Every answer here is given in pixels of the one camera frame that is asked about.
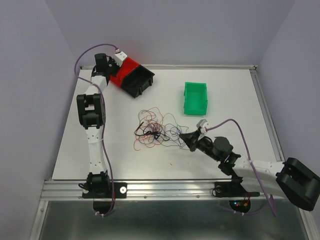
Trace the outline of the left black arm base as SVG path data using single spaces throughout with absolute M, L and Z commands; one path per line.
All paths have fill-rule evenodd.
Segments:
M 127 197 L 128 184 L 126 182 L 112 181 L 109 176 L 100 173 L 87 176 L 84 183 L 79 183 L 84 199 L 111 199 L 113 194 L 115 199 L 125 199 Z

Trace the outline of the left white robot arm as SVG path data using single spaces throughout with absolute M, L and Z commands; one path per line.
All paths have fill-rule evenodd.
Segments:
M 80 183 L 82 197 L 88 199 L 112 198 L 115 194 L 108 175 L 103 145 L 106 110 L 103 90 L 108 86 L 110 75 L 117 69 L 115 61 L 105 53 L 94 55 L 95 66 L 90 85 L 83 94 L 76 96 L 78 119 L 84 128 L 89 150 L 89 170 L 85 183 Z

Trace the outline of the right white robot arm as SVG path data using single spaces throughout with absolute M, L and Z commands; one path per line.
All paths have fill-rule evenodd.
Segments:
M 320 197 L 320 178 L 296 158 L 284 162 L 249 161 L 234 153 L 225 137 L 211 139 L 198 130 L 179 136 L 191 152 L 201 151 L 218 162 L 230 181 L 215 182 L 217 198 L 258 197 L 261 194 L 289 200 L 296 207 L 313 211 Z

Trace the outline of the green plastic bin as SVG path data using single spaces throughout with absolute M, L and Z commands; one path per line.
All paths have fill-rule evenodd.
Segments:
M 185 82 L 183 113 L 192 116 L 205 116 L 208 107 L 206 83 Z

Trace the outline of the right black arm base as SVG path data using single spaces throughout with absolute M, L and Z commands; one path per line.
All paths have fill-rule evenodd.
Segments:
M 217 198 L 259 197 L 259 192 L 248 192 L 240 183 L 232 181 L 214 182 L 211 194 Z

